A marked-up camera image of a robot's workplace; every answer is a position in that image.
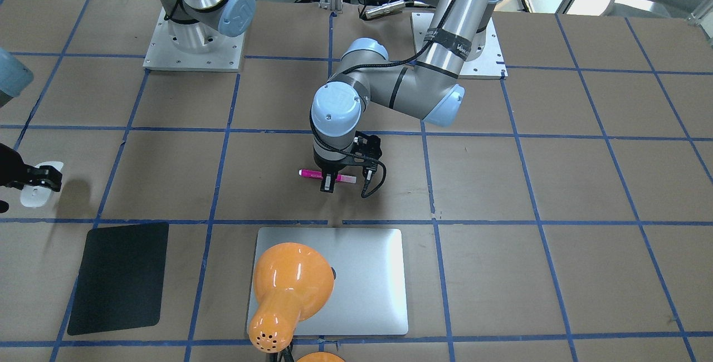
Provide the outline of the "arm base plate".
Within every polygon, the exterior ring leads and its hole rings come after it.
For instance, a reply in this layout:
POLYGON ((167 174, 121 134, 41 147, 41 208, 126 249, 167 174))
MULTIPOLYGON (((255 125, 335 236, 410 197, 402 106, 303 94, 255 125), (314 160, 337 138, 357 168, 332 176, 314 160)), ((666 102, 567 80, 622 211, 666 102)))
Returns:
POLYGON ((200 22, 178 24, 160 10, 143 67, 162 72, 239 72, 245 37, 227 37, 200 22))
MULTIPOLYGON (((429 34, 433 32, 430 28, 432 19, 433 14, 430 12, 411 13, 415 51, 420 51, 425 41, 430 38, 429 34)), ((492 18, 489 19, 486 29, 476 33, 470 42, 463 38, 454 38, 446 44, 456 48, 454 57, 463 62, 459 72, 462 79, 504 79, 509 75, 492 18)))

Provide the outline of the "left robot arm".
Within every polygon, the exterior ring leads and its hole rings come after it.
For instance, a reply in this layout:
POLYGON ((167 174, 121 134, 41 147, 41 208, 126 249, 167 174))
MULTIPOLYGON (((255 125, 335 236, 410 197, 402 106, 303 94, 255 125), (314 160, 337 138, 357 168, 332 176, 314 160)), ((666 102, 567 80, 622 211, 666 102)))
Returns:
POLYGON ((446 128, 460 109, 465 90, 458 84, 462 67, 476 58, 499 0, 415 0, 435 7, 417 52, 391 60, 385 47, 371 38, 354 40, 339 66, 314 94, 310 108, 313 155, 321 171, 320 189, 331 193, 342 169, 361 167, 366 199, 379 170, 381 141, 358 131, 369 105, 375 103, 446 128))

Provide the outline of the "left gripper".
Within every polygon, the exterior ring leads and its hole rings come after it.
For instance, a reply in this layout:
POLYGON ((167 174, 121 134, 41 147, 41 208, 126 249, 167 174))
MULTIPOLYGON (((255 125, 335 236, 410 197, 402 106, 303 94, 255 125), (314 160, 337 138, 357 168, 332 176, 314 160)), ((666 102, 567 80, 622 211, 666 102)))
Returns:
POLYGON ((314 162, 321 170, 321 184, 319 190, 324 193, 333 193, 336 178, 339 176, 342 169, 348 165, 349 157, 344 154, 336 154, 336 159, 328 159, 323 157, 318 151, 313 151, 314 162))

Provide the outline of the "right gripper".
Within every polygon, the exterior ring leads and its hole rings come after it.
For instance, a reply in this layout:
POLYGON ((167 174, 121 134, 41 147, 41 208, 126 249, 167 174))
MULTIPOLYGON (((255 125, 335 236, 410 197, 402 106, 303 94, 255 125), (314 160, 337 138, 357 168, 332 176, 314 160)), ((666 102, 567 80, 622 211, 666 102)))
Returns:
POLYGON ((28 166, 21 155, 1 144, 1 185, 23 189, 26 186, 43 187, 60 192, 63 174, 52 165, 28 166))

